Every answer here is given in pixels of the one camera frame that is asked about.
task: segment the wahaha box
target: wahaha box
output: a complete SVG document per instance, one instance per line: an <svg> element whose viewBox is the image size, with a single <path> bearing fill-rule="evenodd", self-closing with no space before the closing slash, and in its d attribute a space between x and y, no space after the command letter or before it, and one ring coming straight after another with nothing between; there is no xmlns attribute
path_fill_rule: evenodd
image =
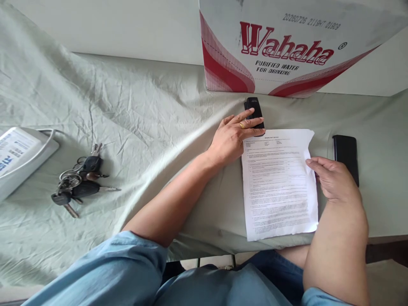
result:
<svg viewBox="0 0 408 306"><path fill-rule="evenodd" d="M200 0L207 88L308 97L406 27L407 6L403 0Z"/></svg>

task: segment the white device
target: white device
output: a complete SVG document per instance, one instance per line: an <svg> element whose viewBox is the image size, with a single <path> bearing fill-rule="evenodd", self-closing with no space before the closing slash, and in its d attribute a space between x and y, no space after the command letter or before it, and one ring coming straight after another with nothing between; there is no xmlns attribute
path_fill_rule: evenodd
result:
<svg viewBox="0 0 408 306"><path fill-rule="evenodd" d="M0 202L16 190L58 148L56 130L12 127L0 137Z"/></svg>

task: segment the finger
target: finger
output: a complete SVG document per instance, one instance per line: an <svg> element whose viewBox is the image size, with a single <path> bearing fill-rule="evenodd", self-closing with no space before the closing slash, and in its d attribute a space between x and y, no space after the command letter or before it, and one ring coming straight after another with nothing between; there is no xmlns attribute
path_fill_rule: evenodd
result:
<svg viewBox="0 0 408 306"><path fill-rule="evenodd" d="M313 159L307 159L306 164L312 168L319 176L323 176L329 173L329 171L322 165L320 165L317 161Z"/></svg>
<svg viewBox="0 0 408 306"><path fill-rule="evenodd" d="M227 123L230 122L232 118L234 118L234 115L230 115L227 118L222 119L218 128L222 128L223 126L227 125Z"/></svg>
<svg viewBox="0 0 408 306"><path fill-rule="evenodd" d="M254 118L254 119L246 119L241 121L240 123L235 123L233 127L242 128L241 124L244 126L245 129L253 128L254 126L262 123L264 121L263 117Z"/></svg>
<svg viewBox="0 0 408 306"><path fill-rule="evenodd" d="M255 136L261 136L265 134L265 131L266 131L265 129L253 129L253 128L245 129L242 130L241 139L244 140Z"/></svg>
<svg viewBox="0 0 408 306"><path fill-rule="evenodd" d="M321 156L316 156L316 157L312 157L312 160L314 160L315 162L319 163L320 165L322 165L323 167L325 167L328 170L333 170L337 167L339 167L340 163L338 161L334 161L331 159L327 159Z"/></svg>
<svg viewBox="0 0 408 306"><path fill-rule="evenodd" d="M234 123L239 123L242 120L244 120L245 118L247 118L249 115L251 115L253 112L255 111L254 108L250 108L246 111L243 111L242 113L236 115L228 124L234 124Z"/></svg>

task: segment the forearm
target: forearm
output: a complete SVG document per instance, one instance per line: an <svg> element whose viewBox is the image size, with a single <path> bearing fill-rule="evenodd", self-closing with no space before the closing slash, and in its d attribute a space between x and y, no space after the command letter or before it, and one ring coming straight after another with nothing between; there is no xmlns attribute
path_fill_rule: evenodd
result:
<svg viewBox="0 0 408 306"><path fill-rule="evenodd" d="M168 247L181 230L205 185L219 171L203 153L147 203L123 228Z"/></svg>
<svg viewBox="0 0 408 306"><path fill-rule="evenodd" d="M368 305L367 240L368 223L360 199L328 202L306 258L305 290L317 287L345 302Z"/></svg>

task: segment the black smartphone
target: black smartphone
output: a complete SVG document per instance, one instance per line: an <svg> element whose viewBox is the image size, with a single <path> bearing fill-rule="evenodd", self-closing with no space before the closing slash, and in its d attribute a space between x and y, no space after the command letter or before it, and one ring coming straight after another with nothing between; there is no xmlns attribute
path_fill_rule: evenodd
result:
<svg viewBox="0 0 408 306"><path fill-rule="evenodd" d="M252 115L249 115L247 119L254 119L254 118L262 117L261 107L259 105L259 101L257 97L248 98L246 102L244 103L244 107L245 107L245 110L248 110L250 108L255 109L254 113ZM264 123L262 122L254 126L253 128L265 128L265 126L264 126Z"/></svg>
<svg viewBox="0 0 408 306"><path fill-rule="evenodd" d="M334 135L334 159L346 165L347 169L353 176L357 186L360 182L358 179L357 163L357 140L354 137L344 135Z"/></svg>

